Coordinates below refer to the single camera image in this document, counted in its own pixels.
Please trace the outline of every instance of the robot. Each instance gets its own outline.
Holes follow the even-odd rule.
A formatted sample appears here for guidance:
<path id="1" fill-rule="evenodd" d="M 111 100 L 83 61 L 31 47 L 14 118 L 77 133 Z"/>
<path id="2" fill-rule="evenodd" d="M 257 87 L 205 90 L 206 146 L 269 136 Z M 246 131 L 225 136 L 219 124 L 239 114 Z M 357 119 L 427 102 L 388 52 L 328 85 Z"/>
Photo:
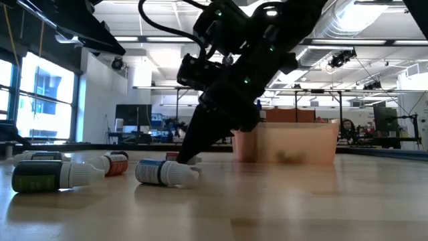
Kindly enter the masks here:
<path id="1" fill-rule="evenodd" d="M 203 9 L 193 35 L 152 22 L 143 9 L 145 0 L 139 1 L 138 10 L 147 23 L 188 37 L 201 50 L 198 58 L 187 54 L 177 74 L 178 83 L 203 91 L 177 157 L 179 163 L 233 136 L 231 130 L 255 128 L 259 110 L 254 101 L 278 70 L 288 74 L 298 68 L 296 55 L 290 51 L 314 29 L 327 1 L 263 3 L 249 17 L 232 0 L 215 0 L 208 6 L 186 0 Z M 232 64 L 209 61 L 216 50 L 226 58 L 240 57 Z"/>

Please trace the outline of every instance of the computer screen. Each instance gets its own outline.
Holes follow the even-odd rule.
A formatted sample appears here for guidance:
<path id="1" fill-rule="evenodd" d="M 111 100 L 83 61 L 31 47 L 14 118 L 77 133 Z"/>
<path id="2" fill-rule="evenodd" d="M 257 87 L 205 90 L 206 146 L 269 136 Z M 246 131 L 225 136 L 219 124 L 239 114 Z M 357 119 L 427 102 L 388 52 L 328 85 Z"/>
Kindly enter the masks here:
<path id="1" fill-rule="evenodd" d="M 123 119 L 124 126 L 137 126 L 137 116 L 140 126 L 150 126 L 152 119 L 151 104 L 117 104 L 116 118 Z"/>
<path id="2" fill-rule="evenodd" d="M 388 107 L 374 107 L 374 123 L 376 131 L 399 131 L 397 110 Z"/>

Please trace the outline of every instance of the wooden tabletop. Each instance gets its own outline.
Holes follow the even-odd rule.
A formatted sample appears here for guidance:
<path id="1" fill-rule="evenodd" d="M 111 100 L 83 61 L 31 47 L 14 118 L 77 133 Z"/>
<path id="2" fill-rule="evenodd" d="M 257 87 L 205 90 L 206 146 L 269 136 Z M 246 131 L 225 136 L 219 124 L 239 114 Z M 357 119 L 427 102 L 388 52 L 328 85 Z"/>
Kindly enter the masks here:
<path id="1" fill-rule="evenodd" d="M 103 151 L 73 153 L 76 161 Z M 16 194 L 0 161 L 0 240 L 428 240 L 428 164 L 337 155 L 334 165 L 240 164 L 202 153 L 200 182 L 124 175 L 57 193 Z"/>

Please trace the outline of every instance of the orange bottle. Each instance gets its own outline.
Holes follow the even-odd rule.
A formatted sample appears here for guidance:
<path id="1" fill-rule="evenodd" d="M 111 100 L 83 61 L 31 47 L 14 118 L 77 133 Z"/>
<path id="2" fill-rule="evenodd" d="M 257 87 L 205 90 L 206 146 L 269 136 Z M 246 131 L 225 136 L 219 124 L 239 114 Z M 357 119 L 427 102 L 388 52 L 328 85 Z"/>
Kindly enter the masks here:
<path id="1" fill-rule="evenodd" d="M 104 170 L 106 176 L 120 175 L 128 169 L 128 158 L 125 155 L 103 155 L 89 159 L 89 163 L 97 169 Z"/>

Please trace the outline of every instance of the brown box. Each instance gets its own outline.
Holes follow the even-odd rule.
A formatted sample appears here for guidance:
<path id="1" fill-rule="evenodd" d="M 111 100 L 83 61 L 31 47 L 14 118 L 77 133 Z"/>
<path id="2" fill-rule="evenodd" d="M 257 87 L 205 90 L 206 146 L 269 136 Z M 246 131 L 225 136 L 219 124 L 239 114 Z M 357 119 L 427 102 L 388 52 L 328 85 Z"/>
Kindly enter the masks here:
<path id="1" fill-rule="evenodd" d="M 234 133 L 240 162 L 331 164 L 336 154 L 336 124 L 259 123 L 250 133 Z"/>

